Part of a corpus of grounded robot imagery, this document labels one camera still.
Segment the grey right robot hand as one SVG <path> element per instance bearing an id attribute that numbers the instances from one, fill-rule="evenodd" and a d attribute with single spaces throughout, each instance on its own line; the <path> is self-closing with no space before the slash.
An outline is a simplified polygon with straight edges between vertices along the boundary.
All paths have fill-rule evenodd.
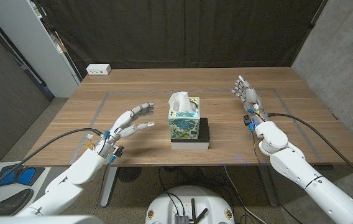
<path id="1" fill-rule="evenodd" d="M 261 110 L 263 108 L 261 97 L 241 75 L 239 75 L 239 79 L 236 80 L 232 93 L 241 100 L 245 110 Z"/>

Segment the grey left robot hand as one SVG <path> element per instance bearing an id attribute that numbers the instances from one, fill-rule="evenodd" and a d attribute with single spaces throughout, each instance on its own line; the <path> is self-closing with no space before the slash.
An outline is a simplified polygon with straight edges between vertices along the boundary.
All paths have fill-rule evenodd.
<path id="1" fill-rule="evenodd" d="M 111 142 L 117 142 L 120 138 L 129 137 L 138 130 L 151 128 L 154 126 L 154 122 L 132 125 L 132 123 L 141 116 L 153 114 L 154 104 L 155 103 L 153 102 L 144 103 L 120 115 L 120 117 L 118 117 L 114 124 L 109 128 L 109 139 Z"/>

